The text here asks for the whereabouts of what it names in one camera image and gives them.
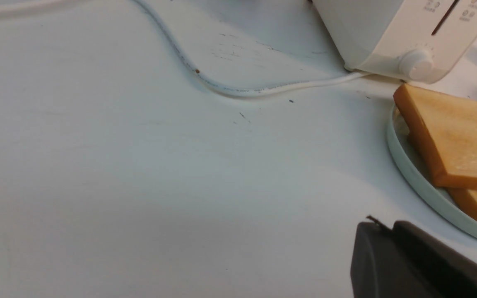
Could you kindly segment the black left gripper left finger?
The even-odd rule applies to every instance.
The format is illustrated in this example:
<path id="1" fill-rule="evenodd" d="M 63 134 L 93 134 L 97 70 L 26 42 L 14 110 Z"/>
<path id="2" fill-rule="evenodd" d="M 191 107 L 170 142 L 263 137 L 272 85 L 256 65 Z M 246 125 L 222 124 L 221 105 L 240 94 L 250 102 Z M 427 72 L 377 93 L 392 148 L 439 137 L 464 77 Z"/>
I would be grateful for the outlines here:
<path id="1" fill-rule="evenodd" d="M 418 276 L 394 241 L 388 227 L 357 224 L 350 266 L 354 298 L 441 298 Z"/>

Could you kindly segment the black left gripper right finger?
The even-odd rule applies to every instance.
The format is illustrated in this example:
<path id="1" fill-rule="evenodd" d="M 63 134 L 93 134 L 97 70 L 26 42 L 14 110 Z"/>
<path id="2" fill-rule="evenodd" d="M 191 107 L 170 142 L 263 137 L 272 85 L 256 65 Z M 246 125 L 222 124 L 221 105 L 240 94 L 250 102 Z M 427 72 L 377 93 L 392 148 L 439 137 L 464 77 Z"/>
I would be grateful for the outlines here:
<path id="1" fill-rule="evenodd" d="M 477 263 L 407 221 L 397 221 L 393 239 L 409 264 L 443 298 L 477 298 Z"/>

